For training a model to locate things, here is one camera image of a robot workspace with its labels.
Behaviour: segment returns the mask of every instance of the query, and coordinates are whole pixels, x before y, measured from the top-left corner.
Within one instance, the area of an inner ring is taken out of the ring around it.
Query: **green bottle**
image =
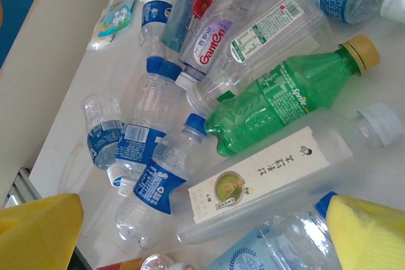
[[[223,101],[205,123],[216,150],[232,156],[319,107],[330,107],[352,75],[380,62],[372,41],[356,36],[332,53],[288,58],[240,95]]]

